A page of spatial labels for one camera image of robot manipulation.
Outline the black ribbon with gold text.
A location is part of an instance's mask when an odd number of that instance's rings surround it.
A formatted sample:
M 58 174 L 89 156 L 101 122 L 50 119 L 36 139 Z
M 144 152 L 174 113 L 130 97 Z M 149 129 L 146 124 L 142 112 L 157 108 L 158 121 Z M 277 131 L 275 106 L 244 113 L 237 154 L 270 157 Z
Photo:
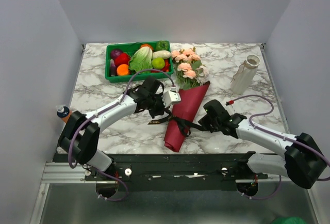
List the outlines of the black ribbon with gold text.
M 191 134 L 190 129 L 191 128 L 199 130 L 199 131 L 208 131 L 208 129 L 204 128 L 201 125 L 198 125 L 198 124 L 195 124 L 195 123 L 193 123 L 191 121 L 188 121 L 186 119 L 177 117 L 173 114 L 170 114 L 170 115 L 168 115 L 166 117 L 163 117 L 161 119 L 158 119 L 158 120 L 151 120 L 148 123 L 148 125 L 157 125 L 157 124 L 165 123 L 165 122 L 168 122 L 168 121 L 171 121 L 171 120 L 174 120 L 176 122 L 180 133 L 184 137 L 189 137 L 190 136 L 190 134 Z

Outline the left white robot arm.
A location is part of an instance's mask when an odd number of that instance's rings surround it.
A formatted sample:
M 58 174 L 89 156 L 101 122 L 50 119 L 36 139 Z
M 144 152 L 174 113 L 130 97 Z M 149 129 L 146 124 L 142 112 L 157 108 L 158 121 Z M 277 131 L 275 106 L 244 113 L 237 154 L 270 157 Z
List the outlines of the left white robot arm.
M 113 159 L 97 148 L 100 133 L 122 118 L 148 110 L 152 118 L 161 116 L 171 105 L 181 101 L 176 87 L 157 93 L 163 83 L 149 76 L 142 85 L 127 88 L 115 101 L 87 114 L 73 112 L 59 137 L 58 147 L 68 153 L 68 160 L 96 168 L 97 175 L 109 180 L 114 175 Z

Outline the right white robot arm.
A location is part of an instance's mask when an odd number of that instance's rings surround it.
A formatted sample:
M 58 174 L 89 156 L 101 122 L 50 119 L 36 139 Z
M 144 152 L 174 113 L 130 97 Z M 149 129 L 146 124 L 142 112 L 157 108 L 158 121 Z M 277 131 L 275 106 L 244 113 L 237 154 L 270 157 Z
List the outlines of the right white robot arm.
M 242 178 L 250 178 L 255 173 L 277 174 L 288 177 L 301 188 L 310 189 L 329 164 L 308 134 L 281 133 L 258 125 L 244 115 L 230 115 L 217 100 L 206 103 L 204 110 L 206 115 L 199 124 L 207 131 L 248 140 L 274 152 L 274 155 L 254 153 L 247 161 L 239 163 L 237 172 Z

